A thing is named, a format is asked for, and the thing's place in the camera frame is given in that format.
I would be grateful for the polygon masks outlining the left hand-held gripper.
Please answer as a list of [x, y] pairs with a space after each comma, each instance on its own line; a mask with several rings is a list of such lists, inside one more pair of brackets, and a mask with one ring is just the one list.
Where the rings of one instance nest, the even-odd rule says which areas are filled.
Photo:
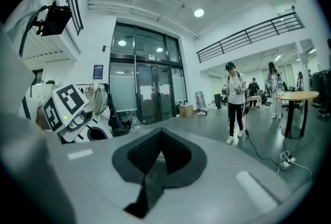
[[106, 125], [93, 118], [89, 100], [70, 84], [53, 90], [42, 104], [50, 129], [65, 142], [113, 138]]

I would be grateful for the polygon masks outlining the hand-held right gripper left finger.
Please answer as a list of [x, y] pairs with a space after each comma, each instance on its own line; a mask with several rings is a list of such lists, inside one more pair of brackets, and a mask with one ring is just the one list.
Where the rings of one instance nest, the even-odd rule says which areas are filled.
[[112, 155], [112, 164], [121, 178], [129, 183], [142, 184], [161, 152], [161, 129], [121, 146]]

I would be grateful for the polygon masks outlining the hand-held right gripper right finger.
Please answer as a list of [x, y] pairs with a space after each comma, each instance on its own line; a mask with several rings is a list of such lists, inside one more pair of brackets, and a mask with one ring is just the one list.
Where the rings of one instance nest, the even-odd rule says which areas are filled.
[[191, 185], [207, 165], [207, 155], [200, 146], [165, 128], [153, 131], [147, 139], [147, 149], [152, 161], [161, 153], [164, 156], [167, 174], [162, 178], [163, 188]]

